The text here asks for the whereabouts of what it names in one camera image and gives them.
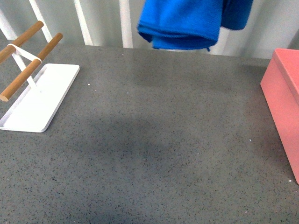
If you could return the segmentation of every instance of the wooden rod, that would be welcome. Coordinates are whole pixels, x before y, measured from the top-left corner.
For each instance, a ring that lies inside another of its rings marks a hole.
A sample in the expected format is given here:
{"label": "wooden rod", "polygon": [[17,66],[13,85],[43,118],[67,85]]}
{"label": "wooden rod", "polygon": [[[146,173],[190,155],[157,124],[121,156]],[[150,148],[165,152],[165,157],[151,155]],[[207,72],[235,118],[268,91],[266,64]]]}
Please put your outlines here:
{"label": "wooden rod", "polygon": [[[17,47],[20,47],[23,43],[29,40],[38,30],[43,27],[43,22],[38,21],[33,26],[31,26],[28,30],[26,30],[22,35],[20,35],[17,39],[15,39],[12,44]],[[11,45],[5,47],[2,51],[0,51],[0,64],[9,58],[15,52],[15,48]]]}
{"label": "wooden rod", "polygon": [[55,48],[62,37],[63,35],[61,33],[56,34],[53,39],[47,44],[47,46],[42,49],[42,51],[37,55],[37,57],[43,61],[46,56],[48,56],[48,54]]}
{"label": "wooden rod", "polygon": [[[46,56],[54,49],[54,47],[58,44],[58,42],[62,38],[62,34],[58,33],[54,38],[46,45],[46,47],[38,54],[38,58],[42,61],[46,58]],[[12,95],[22,86],[22,84],[31,76],[31,74],[37,69],[37,67],[41,64],[41,61],[38,59],[34,59],[24,71],[22,71],[17,78],[12,81],[11,84],[0,94],[0,100],[7,102]]]}

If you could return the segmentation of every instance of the blue towel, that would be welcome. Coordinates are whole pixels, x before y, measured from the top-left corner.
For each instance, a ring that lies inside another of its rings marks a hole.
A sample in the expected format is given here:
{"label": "blue towel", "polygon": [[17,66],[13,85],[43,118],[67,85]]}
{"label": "blue towel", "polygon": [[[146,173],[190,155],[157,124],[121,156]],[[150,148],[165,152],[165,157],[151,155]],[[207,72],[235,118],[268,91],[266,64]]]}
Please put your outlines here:
{"label": "blue towel", "polygon": [[156,49],[203,49],[218,41],[220,26],[243,29],[253,0],[146,0],[137,26]]}

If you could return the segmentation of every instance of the pink box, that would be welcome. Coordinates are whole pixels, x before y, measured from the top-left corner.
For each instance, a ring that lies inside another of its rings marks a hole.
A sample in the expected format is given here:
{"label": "pink box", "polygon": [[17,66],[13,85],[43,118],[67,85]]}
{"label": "pink box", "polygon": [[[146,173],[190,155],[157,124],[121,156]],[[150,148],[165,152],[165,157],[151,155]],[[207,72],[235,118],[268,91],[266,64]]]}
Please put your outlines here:
{"label": "pink box", "polygon": [[261,87],[299,183],[299,50],[275,49]]}

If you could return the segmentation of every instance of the speckled gray surface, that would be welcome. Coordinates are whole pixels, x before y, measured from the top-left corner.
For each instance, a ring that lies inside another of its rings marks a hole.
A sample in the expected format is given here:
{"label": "speckled gray surface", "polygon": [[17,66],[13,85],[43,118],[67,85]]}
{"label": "speckled gray surface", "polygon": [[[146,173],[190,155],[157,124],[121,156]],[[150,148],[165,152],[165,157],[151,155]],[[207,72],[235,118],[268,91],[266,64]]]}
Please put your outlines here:
{"label": "speckled gray surface", "polygon": [[[67,45],[46,60],[81,70],[46,132],[0,131],[0,224],[299,222],[268,60]],[[16,72],[0,66],[1,90]]]}

